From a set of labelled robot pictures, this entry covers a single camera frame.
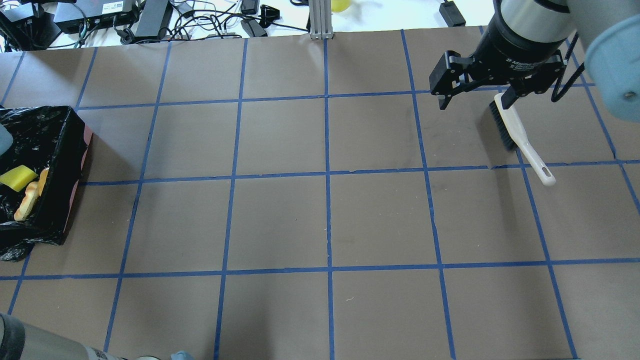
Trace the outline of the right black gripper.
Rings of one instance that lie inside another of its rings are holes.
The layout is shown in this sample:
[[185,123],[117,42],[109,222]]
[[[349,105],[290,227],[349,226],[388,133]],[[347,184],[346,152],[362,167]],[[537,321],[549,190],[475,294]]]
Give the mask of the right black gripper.
[[558,41],[537,42],[517,34],[500,14],[489,21],[471,57],[446,50],[429,75],[430,93],[444,111],[454,96],[471,91],[471,79],[485,85],[509,85],[500,109],[509,110],[519,98],[543,94],[565,72]]

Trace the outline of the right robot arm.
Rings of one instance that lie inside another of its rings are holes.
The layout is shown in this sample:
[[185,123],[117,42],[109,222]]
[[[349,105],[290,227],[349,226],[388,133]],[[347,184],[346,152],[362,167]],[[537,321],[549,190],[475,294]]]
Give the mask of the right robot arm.
[[448,50],[429,76],[439,109],[485,85],[505,85],[503,106],[543,94],[565,70],[559,50],[578,35],[583,69],[608,111],[639,121],[639,2],[637,0],[496,0],[494,15],[468,57]]

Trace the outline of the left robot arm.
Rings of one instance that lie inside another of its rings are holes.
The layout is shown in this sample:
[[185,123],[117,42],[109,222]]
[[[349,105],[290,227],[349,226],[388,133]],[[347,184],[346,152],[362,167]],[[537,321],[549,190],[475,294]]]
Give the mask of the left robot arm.
[[57,335],[1,313],[2,360],[123,360],[103,350]]

